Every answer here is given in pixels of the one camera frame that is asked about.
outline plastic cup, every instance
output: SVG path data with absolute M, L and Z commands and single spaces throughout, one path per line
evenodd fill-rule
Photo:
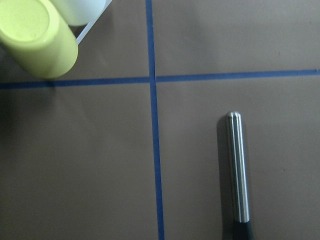
M 95 20 L 104 10 L 106 0 L 51 0 L 70 26 L 82 26 Z
M 39 78 L 65 74 L 78 57 L 75 36 L 49 0 L 0 0 L 0 42 Z

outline blue tape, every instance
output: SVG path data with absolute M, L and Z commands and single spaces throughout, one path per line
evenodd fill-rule
M 153 160 L 154 160 L 156 213 L 157 213 L 157 223 L 158 223 L 158 239 L 164 240 L 165 229 L 164 229 L 164 213 L 163 213 L 163 201 L 162 201 L 158 101 L 157 101 L 157 85 L 156 85 L 155 43 L 154 43 L 153 16 L 152 16 L 152 0 L 145 0 L 145 10 L 146 10 L 146 28 L 147 28 L 148 57 L 149 57 Z
M 235 73 L 212 73 L 198 75 L 176 75 L 157 76 L 157 82 L 183 82 L 202 80 L 226 80 L 226 79 L 249 79 L 249 78 L 275 78 L 275 77 L 296 77 L 296 76 L 317 76 L 320 70 L 288 70 L 288 71 L 256 71 L 256 72 L 235 72 Z
M 149 83 L 149 82 L 150 82 L 149 77 L 29 81 L 29 82 L 0 83 L 0 90 L 57 88 L 57 87 L 72 87 L 72 86 L 112 85 L 112 84 L 139 84 L 139 83 Z

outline metal tube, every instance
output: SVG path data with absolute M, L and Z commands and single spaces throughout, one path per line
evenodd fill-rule
M 237 111 L 229 112 L 226 122 L 231 163 L 233 217 L 236 222 L 247 223 L 250 220 L 250 213 L 241 114 Z

